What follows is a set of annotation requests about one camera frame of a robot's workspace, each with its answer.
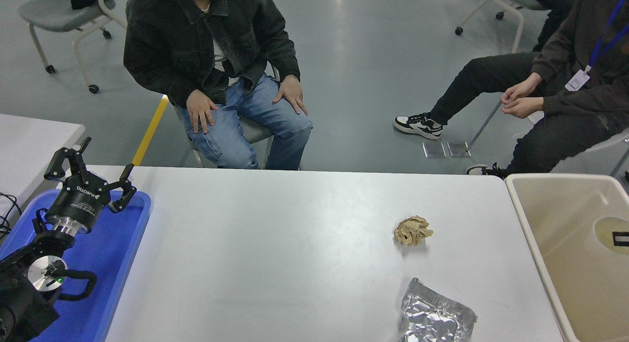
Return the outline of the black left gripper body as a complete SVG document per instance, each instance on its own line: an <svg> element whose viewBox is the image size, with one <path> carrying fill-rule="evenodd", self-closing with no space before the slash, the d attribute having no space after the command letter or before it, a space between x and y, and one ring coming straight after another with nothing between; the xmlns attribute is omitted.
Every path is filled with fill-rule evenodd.
<svg viewBox="0 0 629 342"><path fill-rule="evenodd" d="M46 212L46 221L56 224L63 218L72 219L86 229L93 229L97 218L109 203L106 180L87 174L82 181L78 174L65 179L63 189Z"/></svg>

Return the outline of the person's left hand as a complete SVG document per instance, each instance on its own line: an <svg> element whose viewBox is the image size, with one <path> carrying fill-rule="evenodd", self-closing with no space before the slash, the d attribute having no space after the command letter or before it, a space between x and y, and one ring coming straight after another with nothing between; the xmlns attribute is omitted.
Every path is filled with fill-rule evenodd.
<svg viewBox="0 0 629 342"><path fill-rule="evenodd" d="M279 91L273 103L286 100L298 114L309 115L305 103L303 102L303 89L299 78L295 75L287 75L280 83Z"/></svg>
<svg viewBox="0 0 629 342"><path fill-rule="evenodd" d="M527 118L535 112L543 111L543 97L521 97L514 100L501 98L502 111L506 115Z"/></svg>

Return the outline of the person's right hand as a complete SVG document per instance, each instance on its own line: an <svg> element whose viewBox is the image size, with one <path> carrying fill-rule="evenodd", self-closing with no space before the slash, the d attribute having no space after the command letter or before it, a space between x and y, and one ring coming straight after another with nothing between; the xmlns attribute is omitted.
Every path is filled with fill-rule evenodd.
<svg viewBox="0 0 629 342"><path fill-rule="evenodd" d="M208 96L198 89L193 90L187 97L186 108L195 134L199 131L207 134L209 127L215 124L213 112L220 109Z"/></svg>
<svg viewBox="0 0 629 342"><path fill-rule="evenodd" d="M517 83L505 91L501 96L502 104L506 106L519 98L528 97L542 81L543 78L539 73L532 72L523 82Z"/></svg>

